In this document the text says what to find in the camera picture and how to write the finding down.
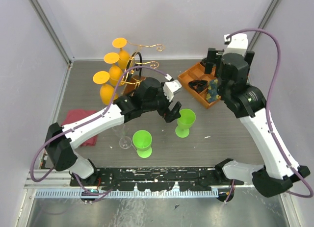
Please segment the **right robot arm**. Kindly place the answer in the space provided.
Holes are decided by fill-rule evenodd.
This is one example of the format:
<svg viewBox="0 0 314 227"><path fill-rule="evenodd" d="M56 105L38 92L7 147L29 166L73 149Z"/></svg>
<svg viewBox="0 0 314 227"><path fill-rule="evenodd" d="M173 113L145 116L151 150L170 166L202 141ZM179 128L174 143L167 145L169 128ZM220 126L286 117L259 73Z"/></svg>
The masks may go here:
<svg viewBox="0 0 314 227"><path fill-rule="evenodd" d="M264 161L262 165L252 165L227 158L215 165L215 179L222 185L233 179L251 183L261 195L272 197L286 192L311 172L307 166L292 161L271 118L266 116L263 93L248 83L254 54L209 48L205 58L205 70L215 68L218 95L246 127Z"/></svg>

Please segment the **green goblet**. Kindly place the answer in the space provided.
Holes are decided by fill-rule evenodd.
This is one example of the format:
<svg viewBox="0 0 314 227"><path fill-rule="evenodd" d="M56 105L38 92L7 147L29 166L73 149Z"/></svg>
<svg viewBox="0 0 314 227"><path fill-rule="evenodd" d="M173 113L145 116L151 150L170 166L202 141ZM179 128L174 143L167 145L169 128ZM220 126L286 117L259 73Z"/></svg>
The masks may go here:
<svg viewBox="0 0 314 227"><path fill-rule="evenodd" d="M132 137L133 145L141 158L148 158L152 154L152 136L146 130L139 130Z"/></svg>
<svg viewBox="0 0 314 227"><path fill-rule="evenodd" d="M196 120L196 114L191 109L180 110L181 117L177 119L175 134L180 138L186 138L190 133L190 128Z"/></svg>

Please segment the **green goblet front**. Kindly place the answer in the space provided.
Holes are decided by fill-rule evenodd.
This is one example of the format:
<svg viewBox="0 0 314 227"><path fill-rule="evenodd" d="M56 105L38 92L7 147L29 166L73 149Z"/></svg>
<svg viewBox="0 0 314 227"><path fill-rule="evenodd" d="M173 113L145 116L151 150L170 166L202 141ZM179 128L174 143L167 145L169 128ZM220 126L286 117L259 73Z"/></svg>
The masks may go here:
<svg viewBox="0 0 314 227"><path fill-rule="evenodd" d="M148 158L152 154L152 136L146 130L139 130L132 137L133 145L141 158Z"/></svg>

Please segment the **clear wine glass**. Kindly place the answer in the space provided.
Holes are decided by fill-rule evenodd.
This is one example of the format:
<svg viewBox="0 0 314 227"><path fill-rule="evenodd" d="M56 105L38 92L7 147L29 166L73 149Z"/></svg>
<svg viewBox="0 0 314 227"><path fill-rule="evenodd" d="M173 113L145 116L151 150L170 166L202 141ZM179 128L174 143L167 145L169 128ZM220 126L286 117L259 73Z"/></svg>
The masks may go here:
<svg viewBox="0 0 314 227"><path fill-rule="evenodd" d="M124 125L118 125L112 127L113 132L119 138L119 146L120 148L127 150L127 149L134 149L136 150L132 139L127 135L128 128Z"/></svg>

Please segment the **orange goblet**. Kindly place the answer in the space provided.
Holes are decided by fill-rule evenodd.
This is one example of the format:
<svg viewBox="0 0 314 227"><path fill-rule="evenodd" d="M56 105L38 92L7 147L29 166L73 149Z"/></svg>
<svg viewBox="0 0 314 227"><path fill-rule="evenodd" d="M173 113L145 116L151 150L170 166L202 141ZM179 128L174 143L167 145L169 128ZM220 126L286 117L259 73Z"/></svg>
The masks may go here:
<svg viewBox="0 0 314 227"><path fill-rule="evenodd" d="M127 67L130 54L123 49L123 47L127 44L127 40L123 37L118 37L112 41L112 45L119 49L119 60L118 66L120 69L124 70Z"/></svg>
<svg viewBox="0 0 314 227"><path fill-rule="evenodd" d="M116 100L118 98L117 93L114 93L114 88L113 86L111 86L110 84L108 84L107 82L110 79L110 74L106 71L99 71L97 73L94 74L93 76L93 82L95 84L101 85L100 88L100 97L101 100L103 102L103 104L105 105L109 105L110 101L111 101L111 97L114 95L114 100Z"/></svg>
<svg viewBox="0 0 314 227"><path fill-rule="evenodd" d="M119 54L115 52L107 53L104 56L104 62L111 65L108 72L110 75L109 82L113 86L117 85L118 80L123 73L121 68L117 65L117 62L119 61L119 59L120 59Z"/></svg>

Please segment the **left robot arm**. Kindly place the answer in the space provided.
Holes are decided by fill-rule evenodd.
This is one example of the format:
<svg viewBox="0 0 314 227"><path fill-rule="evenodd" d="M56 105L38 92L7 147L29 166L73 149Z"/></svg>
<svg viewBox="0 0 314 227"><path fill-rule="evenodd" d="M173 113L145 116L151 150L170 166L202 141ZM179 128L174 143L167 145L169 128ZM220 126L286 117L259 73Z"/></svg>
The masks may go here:
<svg viewBox="0 0 314 227"><path fill-rule="evenodd" d="M80 156L75 149L99 133L140 117L146 112L156 111L167 123L178 119L181 103L169 109L174 95L182 85L178 80L159 82L148 77L126 95L122 95L103 110L71 124L49 126L45 150L56 171L69 170L80 177L87 186L98 181L98 173L89 159Z"/></svg>

